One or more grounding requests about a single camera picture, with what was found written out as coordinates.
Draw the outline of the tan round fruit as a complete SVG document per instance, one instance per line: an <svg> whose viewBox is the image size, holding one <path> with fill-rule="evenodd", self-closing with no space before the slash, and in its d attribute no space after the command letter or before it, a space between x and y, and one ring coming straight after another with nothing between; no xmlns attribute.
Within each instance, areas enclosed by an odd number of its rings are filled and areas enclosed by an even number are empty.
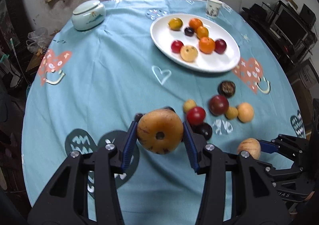
<svg viewBox="0 0 319 225"><path fill-rule="evenodd" d="M254 138L245 139L237 148L238 154L242 151L247 151L255 160L258 160L261 156L260 142Z"/></svg>

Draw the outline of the orange-tan smooth round fruit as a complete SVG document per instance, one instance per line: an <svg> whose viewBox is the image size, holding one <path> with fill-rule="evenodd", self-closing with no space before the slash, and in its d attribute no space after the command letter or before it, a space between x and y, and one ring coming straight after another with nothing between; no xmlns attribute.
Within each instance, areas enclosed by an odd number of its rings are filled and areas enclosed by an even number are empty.
<svg viewBox="0 0 319 225"><path fill-rule="evenodd" d="M251 122L254 118L254 108L247 102L243 102L237 106L238 119L243 122Z"/></svg>

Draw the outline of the small tan longan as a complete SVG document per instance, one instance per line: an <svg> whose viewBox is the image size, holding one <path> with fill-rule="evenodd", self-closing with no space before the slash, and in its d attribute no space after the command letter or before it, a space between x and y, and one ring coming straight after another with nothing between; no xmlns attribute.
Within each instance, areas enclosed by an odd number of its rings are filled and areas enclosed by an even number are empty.
<svg viewBox="0 0 319 225"><path fill-rule="evenodd" d="M228 110L225 113L225 117L229 120L233 120L238 117L238 109L233 106L229 106Z"/></svg>

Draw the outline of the bright red cherry tomato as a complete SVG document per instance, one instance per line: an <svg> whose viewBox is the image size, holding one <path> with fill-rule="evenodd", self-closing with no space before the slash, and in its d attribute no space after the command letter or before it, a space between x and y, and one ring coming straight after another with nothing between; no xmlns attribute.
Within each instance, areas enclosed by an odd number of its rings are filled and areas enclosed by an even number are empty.
<svg viewBox="0 0 319 225"><path fill-rule="evenodd" d="M192 126L200 125L206 118L206 112L202 107L196 106L187 112L187 121Z"/></svg>

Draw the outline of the large tan dimpled fruit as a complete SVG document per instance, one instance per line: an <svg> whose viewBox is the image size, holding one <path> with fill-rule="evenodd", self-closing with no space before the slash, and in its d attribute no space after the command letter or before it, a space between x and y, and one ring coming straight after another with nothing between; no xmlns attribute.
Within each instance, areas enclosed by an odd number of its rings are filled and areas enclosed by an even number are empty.
<svg viewBox="0 0 319 225"><path fill-rule="evenodd" d="M137 138L140 144L155 154L174 151L183 138L183 122L172 110L153 110L140 118Z"/></svg>

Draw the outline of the pale cream round fruit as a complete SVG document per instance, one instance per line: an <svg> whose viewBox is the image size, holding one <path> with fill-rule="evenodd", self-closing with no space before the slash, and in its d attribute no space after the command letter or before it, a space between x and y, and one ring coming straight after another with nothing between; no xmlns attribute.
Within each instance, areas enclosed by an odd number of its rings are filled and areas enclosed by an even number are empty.
<svg viewBox="0 0 319 225"><path fill-rule="evenodd" d="M180 50L181 58L186 62L194 62L198 56L198 50L191 45L184 45Z"/></svg>

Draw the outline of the yellow-orange tomato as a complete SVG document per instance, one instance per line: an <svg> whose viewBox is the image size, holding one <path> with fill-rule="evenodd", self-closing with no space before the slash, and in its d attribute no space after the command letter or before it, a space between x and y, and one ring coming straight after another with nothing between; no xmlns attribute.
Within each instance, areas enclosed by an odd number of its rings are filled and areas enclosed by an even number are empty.
<svg viewBox="0 0 319 225"><path fill-rule="evenodd" d="M204 26L199 26L197 29L196 29L196 36L198 39L201 39L203 37L209 37L209 31L206 27Z"/></svg>

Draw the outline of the small dark purple plum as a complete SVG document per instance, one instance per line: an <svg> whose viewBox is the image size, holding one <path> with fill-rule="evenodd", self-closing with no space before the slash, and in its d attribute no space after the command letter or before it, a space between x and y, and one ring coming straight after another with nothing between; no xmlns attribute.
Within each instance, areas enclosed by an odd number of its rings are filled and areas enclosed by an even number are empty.
<svg viewBox="0 0 319 225"><path fill-rule="evenodd" d="M184 29L184 34L189 37L192 37L194 35L194 32L194 29L189 26Z"/></svg>

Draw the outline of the large orange tangerine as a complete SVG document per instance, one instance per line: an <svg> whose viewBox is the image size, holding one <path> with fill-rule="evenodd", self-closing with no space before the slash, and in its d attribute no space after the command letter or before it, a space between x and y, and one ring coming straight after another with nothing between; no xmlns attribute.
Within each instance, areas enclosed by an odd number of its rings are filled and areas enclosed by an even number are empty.
<svg viewBox="0 0 319 225"><path fill-rule="evenodd" d="M192 18L189 21L189 27L192 28L194 30L194 32L196 32L197 29L202 25L203 25L202 21L200 19L197 19L197 18Z"/></svg>

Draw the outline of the large dark red plum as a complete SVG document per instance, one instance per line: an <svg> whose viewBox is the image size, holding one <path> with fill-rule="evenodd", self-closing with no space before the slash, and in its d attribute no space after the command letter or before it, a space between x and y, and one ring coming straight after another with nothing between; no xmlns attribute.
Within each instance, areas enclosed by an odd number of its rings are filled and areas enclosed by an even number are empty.
<svg viewBox="0 0 319 225"><path fill-rule="evenodd" d="M229 102L228 102L227 98L223 95L213 96L209 100L208 104L209 104L210 112L215 116L225 114L229 108Z"/></svg>

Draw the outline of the dark brown water chestnut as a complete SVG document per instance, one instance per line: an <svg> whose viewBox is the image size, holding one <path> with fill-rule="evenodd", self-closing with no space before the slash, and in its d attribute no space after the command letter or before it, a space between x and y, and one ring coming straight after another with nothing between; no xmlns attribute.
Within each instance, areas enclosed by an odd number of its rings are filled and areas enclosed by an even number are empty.
<svg viewBox="0 0 319 225"><path fill-rule="evenodd" d="M220 95L225 96L226 98L232 97L236 92L236 85L234 82L225 80L221 82L218 86L218 92Z"/></svg>

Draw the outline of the small tan fruit behind tomato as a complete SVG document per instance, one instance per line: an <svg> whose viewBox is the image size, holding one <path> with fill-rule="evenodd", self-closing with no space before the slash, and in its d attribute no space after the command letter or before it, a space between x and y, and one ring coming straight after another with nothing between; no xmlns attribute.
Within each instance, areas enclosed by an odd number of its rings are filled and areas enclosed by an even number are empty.
<svg viewBox="0 0 319 225"><path fill-rule="evenodd" d="M197 106L196 102L193 99L188 99L183 104L183 112L188 113L191 109Z"/></svg>

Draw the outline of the dark red plum on plate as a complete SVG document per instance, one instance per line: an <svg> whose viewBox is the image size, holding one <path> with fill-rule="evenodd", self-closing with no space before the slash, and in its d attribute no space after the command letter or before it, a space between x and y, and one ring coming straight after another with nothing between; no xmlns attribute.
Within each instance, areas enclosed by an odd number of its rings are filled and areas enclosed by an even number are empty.
<svg viewBox="0 0 319 225"><path fill-rule="evenodd" d="M227 47L226 42L223 39L217 39L215 41L215 51L218 54L220 55L224 54L226 47Z"/></svg>

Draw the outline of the orange tangerine on plate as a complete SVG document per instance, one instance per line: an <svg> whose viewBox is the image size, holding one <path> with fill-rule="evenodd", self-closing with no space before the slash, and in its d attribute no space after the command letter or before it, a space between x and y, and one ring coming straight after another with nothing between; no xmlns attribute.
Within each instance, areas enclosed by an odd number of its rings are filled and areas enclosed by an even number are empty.
<svg viewBox="0 0 319 225"><path fill-rule="evenodd" d="M215 50L215 41L209 37L202 37L198 43L199 49L204 54L212 54Z"/></svg>

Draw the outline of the black electronics shelf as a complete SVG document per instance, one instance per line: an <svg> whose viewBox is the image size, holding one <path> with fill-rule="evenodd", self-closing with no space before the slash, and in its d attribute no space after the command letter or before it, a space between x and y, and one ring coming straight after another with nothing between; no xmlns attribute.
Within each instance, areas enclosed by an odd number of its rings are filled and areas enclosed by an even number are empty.
<svg viewBox="0 0 319 225"><path fill-rule="evenodd" d="M298 13L282 1L274 7L255 3L243 7L241 16L266 43L285 73L299 65L318 40L316 15L307 5Z"/></svg>

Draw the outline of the white oval plate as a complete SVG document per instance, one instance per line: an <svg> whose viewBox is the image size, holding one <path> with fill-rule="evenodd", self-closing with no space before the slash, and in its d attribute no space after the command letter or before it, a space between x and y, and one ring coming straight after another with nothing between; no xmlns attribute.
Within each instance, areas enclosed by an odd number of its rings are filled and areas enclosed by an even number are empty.
<svg viewBox="0 0 319 225"><path fill-rule="evenodd" d="M183 26L179 31L169 28L168 22L174 17L180 18ZM188 26L191 19L196 18L202 21L204 27L208 29L209 37L213 40L223 39L226 42L225 53L220 55L212 52L207 55L199 49L199 39L196 35L186 36L184 29ZM150 27L150 35L156 47L170 60L179 65L199 72L221 73L232 70L238 65L241 53L238 44L223 27L204 17L191 14L171 14L165 15L153 21ZM177 53L172 52L171 44L174 40L181 41L184 45L192 45L198 50L198 56L193 62L184 61Z"/></svg>

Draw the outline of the red cherry tomato on plate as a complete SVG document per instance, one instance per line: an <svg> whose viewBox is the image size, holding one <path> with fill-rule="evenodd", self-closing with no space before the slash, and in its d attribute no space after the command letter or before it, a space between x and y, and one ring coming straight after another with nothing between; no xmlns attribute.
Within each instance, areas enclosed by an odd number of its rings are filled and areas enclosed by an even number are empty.
<svg viewBox="0 0 319 225"><path fill-rule="evenodd" d="M174 40L171 44L171 50L173 53L179 54L181 48L184 46L184 44L179 40Z"/></svg>

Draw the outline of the light blue patterned tablecloth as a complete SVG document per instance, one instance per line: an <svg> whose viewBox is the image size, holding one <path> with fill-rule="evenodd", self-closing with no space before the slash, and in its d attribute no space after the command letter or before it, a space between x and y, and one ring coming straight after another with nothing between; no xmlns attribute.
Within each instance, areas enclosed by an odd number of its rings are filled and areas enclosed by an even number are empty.
<svg viewBox="0 0 319 225"><path fill-rule="evenodd" d="M24 181L31 217L57 211L67 217L66 187L53 189L56 204L38 200L55 171L73 151L80 156L115 144L138 113L171 107L184 117L188 99L208 110L221 82L235 84L231 106L250 104L252 121L243 123L206 113L209 142L236 153L248 138L273 140L279 134L304 138L298 103L272 52L253 28L229 6L214 23L237 43L241 57L225 73L201 73L170 60L155 46L150 27L173 13L203 17L206 3L192 0L111 0L97 27L77 31L71 22L53 38L30 88L23 123Z"/></svg>

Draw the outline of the white paper cup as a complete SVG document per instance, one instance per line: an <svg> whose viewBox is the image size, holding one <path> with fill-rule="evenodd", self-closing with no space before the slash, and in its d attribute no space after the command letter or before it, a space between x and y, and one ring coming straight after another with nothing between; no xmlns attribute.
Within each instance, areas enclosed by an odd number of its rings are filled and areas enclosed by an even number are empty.
<svg viewBox="0 0 319 225"><path fill-rule="evenodd" d="M223 5L219 0L206 0L206 15L211 18L216 18Z"/></svg>

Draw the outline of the yellow-green tomato on plate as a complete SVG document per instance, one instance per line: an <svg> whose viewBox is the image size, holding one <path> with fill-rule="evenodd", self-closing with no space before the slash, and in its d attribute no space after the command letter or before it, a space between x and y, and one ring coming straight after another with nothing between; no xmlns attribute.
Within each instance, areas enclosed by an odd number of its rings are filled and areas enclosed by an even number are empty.
<svg viewBox="0 0 319 225"><path fill-rule="evenodd" d="M183 21L180 18L174 17L168 22L170 30L179 31L183 26Z"/></svg>

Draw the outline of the pale green lidded jar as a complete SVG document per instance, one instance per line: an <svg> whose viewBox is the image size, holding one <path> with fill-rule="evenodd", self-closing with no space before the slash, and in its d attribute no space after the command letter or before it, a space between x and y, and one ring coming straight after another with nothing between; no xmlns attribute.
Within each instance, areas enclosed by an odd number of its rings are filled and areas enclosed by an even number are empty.
<svg viewBox="0 0 319 225"><path fill-rule="evenodd" d="M104 4L100 0L89 0L73 10L71 21L76 30L86 31L101 24L105 16Z"/></svg>

